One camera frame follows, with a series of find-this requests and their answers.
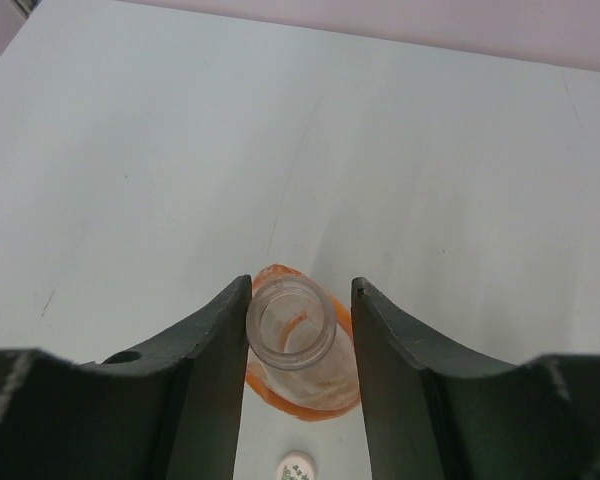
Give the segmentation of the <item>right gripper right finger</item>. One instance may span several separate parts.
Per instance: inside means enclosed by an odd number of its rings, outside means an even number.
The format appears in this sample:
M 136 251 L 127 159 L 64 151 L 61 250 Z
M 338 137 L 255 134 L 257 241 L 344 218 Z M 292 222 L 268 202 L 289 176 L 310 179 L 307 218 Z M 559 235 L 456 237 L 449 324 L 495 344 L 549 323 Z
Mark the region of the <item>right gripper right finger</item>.
M 376 479 L 600 479 L 600 355 L 513 365 L 351 285 Z

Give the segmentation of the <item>white green-printed bottle cap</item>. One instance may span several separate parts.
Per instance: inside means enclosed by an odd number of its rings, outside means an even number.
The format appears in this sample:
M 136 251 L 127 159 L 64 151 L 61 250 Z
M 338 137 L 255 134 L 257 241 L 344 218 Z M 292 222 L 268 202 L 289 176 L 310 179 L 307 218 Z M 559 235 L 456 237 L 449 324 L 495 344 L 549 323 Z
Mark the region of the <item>white green-printed bottle cap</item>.
M 317 468 L 311 456 L 299 451 L 287 453 L 276 468 L 276 480 L 316 480 Z

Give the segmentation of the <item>orange drink bottle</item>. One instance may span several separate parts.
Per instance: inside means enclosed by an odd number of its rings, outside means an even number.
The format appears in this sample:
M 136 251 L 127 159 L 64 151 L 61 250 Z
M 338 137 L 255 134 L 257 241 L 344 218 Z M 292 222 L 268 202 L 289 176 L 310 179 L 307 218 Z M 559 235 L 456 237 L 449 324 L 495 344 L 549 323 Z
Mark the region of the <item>orange drink bottle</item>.
M 352 320 L 333 295 L 281 264 L 252 281 L 246 383 L 302 421 L 344 415 L 360 403 Z

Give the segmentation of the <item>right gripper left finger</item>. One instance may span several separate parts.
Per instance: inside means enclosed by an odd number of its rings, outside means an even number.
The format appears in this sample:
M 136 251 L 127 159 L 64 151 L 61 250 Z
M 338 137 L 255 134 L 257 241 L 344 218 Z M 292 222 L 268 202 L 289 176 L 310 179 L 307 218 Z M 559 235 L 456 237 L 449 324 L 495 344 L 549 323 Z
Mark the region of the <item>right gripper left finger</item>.
M 240 276 L 101 363 L 0 350 L 0 479 L 231 478 L 251 293 Z

